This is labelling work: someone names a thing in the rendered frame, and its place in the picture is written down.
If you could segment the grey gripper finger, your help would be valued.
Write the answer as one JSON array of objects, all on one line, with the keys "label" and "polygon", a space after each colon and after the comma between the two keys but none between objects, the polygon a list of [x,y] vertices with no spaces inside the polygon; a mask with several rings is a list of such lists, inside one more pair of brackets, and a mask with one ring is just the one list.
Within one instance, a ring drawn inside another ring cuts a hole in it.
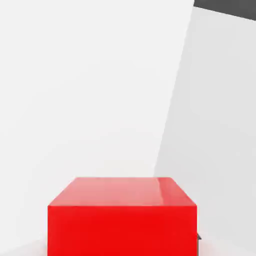
[{"label": "grey gripper finger", "polygon": [[201,239],[202,239],[201,236],[197,233],[197,249],[196,249],[197,256],[199,256],[199,251],[200,251],[199,242]]}]

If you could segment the small red cube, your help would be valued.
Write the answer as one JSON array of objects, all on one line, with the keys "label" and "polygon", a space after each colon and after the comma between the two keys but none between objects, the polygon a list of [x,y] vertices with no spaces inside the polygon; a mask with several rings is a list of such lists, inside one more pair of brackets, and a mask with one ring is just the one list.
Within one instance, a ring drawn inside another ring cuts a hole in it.
[{"label": "small red cube", "polygon": [[47,256],[197,256],[197,233],[170,177],[78,177],[47,208]]}]

